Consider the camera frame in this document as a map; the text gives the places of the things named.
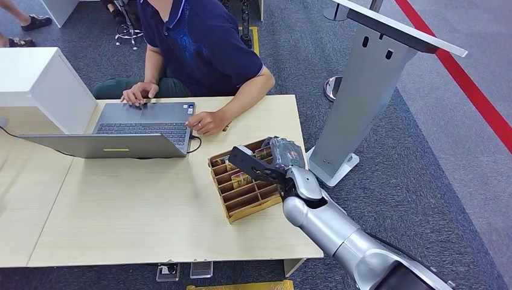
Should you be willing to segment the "person's left hand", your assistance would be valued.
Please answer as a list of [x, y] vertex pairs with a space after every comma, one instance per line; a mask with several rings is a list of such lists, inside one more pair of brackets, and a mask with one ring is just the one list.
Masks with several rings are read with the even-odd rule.
[[191, 116], [185, 123], [198, 135], [209, 136], [222, 132], [232, 120], [220, 111], [203, 111]]

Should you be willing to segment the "person's right hand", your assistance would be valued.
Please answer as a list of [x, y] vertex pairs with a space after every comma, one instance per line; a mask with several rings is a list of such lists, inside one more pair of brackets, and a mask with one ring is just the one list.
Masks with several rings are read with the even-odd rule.
[[130, 89], [123, 91], [120, 102], [127, 103], [130, 106], [140, 107], [156, 97], [159, 92], [159, 86], [151, 82], [139, 82]]

